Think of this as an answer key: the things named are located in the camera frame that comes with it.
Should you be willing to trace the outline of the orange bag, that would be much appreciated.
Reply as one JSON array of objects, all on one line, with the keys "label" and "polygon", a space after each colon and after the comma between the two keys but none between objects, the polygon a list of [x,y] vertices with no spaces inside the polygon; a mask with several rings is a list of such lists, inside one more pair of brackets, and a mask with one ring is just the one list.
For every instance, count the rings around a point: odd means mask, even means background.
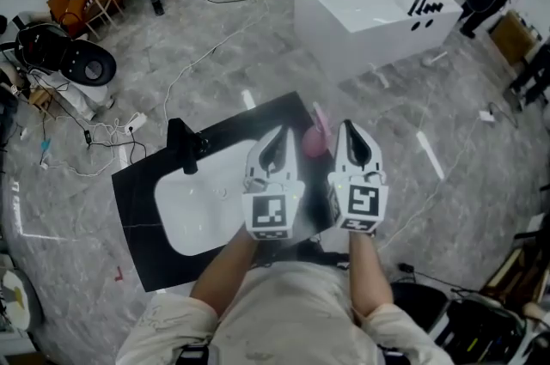
[{"label": "orange bag", "polygon": [[72,38],[78,39],[89,32],[89,0],[48,0],[52,19]]}]

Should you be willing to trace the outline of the brown cardboard box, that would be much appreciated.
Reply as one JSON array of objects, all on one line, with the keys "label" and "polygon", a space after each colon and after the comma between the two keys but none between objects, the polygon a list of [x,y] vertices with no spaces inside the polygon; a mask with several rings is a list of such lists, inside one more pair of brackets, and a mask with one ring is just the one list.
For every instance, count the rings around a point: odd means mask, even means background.
[{"label": "brown cardboard box", "polygon": [[532,35],[514,10],[509,10],[489,32],[489,35],[510,66],[519,63],[537,42],[537,38]]}]

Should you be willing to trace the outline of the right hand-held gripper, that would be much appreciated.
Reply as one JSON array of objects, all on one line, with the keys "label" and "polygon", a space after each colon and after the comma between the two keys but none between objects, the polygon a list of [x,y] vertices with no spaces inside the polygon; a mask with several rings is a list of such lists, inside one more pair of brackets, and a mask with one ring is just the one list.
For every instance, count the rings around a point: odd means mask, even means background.
[{"label": "right hand-held gripper", "polygon": [[336,228],[373,235],[386,215],[389,188],[380,180],[344,176],[352,163],[365,172],[382,170],[382,152],[375,139],[360,125],[343,121],[334,153],[335,171],[327,177],[328,201]]}]

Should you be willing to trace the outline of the person's left forearm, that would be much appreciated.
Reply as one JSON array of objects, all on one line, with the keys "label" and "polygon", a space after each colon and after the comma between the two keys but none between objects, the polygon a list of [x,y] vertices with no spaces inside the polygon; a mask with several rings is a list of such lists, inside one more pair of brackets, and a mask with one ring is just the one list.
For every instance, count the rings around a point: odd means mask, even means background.
[{"label": "person's left forearm", "polygon": [[199,276],[190,296],[223,316],[252,266],[258,244],[242,226]]}]

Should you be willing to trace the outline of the white power strip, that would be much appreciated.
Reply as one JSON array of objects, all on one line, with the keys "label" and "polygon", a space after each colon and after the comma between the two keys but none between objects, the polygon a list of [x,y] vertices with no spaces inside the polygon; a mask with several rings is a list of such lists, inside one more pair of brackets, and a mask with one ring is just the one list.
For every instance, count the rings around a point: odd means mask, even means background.
[{"label": "white power strip", "polygon": [[125,134],[131,135],[147,122],[147,116],[144,113],[138,113],[128,124],[125,126]]}]

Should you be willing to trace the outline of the person's right forearm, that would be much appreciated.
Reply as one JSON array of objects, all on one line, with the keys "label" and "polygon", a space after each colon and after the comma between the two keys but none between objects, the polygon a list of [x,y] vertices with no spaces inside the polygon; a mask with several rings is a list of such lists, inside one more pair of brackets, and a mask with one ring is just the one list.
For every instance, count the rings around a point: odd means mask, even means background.
[{"label": "person's right forearm", "polygon": [[352,308],[367,317],[385,304],[393,304],[390,283],[376,246],[368,234],[350,233],[349,278]]}]

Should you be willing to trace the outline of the black waist device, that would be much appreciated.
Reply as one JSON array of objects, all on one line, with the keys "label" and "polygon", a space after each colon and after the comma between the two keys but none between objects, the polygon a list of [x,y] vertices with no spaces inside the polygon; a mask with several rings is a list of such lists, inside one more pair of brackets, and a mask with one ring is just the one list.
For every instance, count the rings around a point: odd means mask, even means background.
[{"label": "black waist device", "polygon": [[306,240],[296,246],[296,259],[315,265],[323,265],[347,270],[350,257],[348,253],[326,252],[319,241]]}]

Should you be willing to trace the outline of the wooden chair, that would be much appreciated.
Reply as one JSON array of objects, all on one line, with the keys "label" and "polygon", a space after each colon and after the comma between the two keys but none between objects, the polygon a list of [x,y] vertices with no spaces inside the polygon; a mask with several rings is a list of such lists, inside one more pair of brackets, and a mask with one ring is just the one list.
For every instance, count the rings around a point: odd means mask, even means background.
[{"label": "wooden chair", "polygon": [[84,10],[85,25],[87,29],[97,38],[100,36],[95,30],[95,21],[102,21],[114,29],[119,29],[119,25],[113,19],[110,9],[115,8],[117,12],[125,16],[123,11],[123,0],[88,0]]}]

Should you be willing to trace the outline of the person's beige shirt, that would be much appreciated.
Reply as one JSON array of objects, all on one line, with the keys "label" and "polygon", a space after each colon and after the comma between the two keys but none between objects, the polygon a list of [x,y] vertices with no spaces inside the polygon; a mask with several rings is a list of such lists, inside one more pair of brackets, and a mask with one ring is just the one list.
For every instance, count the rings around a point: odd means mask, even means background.
[{"label": "person's beige shirt", "polygon": [[115,364],[175,365],[189,345],[208,347],[215,365],[382,365],[383,349],[454,365],[402,309],[356,315],[343,272],[300,262],[249,273],[222,317],[190,296],[154,295]]}]

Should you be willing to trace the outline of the black sink faucet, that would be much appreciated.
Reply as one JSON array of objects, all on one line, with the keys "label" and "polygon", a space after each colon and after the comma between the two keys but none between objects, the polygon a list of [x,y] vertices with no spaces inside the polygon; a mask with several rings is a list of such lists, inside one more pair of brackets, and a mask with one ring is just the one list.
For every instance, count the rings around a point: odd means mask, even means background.
[{"label": "black sink faucet", "polygon": [[208,141],[182,119],[172,118],[168,121],[167,149],[185,174],[198,172],[198,160],[208,148]]}]

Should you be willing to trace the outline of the white rectangular bathtub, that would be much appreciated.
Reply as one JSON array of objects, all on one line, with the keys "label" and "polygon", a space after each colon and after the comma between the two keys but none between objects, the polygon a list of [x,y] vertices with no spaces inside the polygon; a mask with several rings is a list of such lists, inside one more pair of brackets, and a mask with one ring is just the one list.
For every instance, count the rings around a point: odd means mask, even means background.
[{"label": "white rectangular bathtub", "polygon": [[438,48],[461,15],[455,0],[441,12],[408,16],[413,0],[294,0],[296,36],[326,77],[340,83]]}]

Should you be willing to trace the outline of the pink soap bottle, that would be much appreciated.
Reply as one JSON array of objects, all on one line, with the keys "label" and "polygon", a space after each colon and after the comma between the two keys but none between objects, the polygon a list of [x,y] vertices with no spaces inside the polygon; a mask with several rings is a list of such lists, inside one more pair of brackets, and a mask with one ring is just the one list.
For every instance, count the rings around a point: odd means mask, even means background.
[{"label": "pink soap bottle", "polygon": [[306,156],[317,158],[328,152],[332,130],[328,116],[316,101],[313,103],[311,116],[314,124],[303,135],[302,149]]}]

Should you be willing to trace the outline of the wooden frame rack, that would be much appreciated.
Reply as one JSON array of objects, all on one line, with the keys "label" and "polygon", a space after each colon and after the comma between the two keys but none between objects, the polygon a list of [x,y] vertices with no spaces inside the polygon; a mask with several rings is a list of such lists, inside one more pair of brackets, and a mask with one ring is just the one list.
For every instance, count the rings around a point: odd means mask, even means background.
[{"label": "wooden frame rack", "polygon": [[550,252],[523,244],[510,252],[480,293],[519,312],[526,304],[541,302],[549,278]]}]

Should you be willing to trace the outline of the black vanity cabinet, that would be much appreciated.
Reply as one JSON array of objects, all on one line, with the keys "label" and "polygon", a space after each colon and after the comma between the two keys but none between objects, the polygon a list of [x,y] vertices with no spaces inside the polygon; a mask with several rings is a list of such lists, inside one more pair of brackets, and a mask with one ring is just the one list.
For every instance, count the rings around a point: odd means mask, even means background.
[{"label": "black vanity cabinet", "polygon": [[[194,129],[209,144],[199,161],[235,143],[244,140],[256,142],[280,125],[291,128],[298,141],[303,139],[306,130],[313,125],[304,103],[295,92],[202,130]],[[154,191],[160,178],[178,169],[183,171],[166,145],[112,177],[126,242],[141,284],[147,291],[195,281],[223,248],[220,246],[188,257],[170,246],[156,207]]]}]

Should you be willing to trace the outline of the white sink basin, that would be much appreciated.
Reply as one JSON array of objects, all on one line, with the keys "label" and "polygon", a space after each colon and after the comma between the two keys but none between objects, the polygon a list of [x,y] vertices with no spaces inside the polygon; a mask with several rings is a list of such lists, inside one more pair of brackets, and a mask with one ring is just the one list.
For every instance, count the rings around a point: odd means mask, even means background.
[{"label": "white sink basin", "polygon": [[198,161],[198,172],[173,171],[156,184],[156,207],[170,246],[196,256],[225,246],[244,223],[241,195],[254,140],[235,143]]}]

